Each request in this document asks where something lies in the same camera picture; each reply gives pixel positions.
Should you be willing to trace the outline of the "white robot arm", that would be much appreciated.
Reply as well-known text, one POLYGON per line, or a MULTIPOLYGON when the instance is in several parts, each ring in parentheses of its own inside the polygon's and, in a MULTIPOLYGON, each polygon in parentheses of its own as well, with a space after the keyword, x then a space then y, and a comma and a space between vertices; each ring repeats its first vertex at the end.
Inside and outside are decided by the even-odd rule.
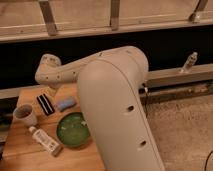
POLYGON ((80 108, 106 171, 165 171, 139 96, 148 71, 145 54, 123 46, 65 65, 45 54, 35 79, 50 87, 77 84, 80 108))

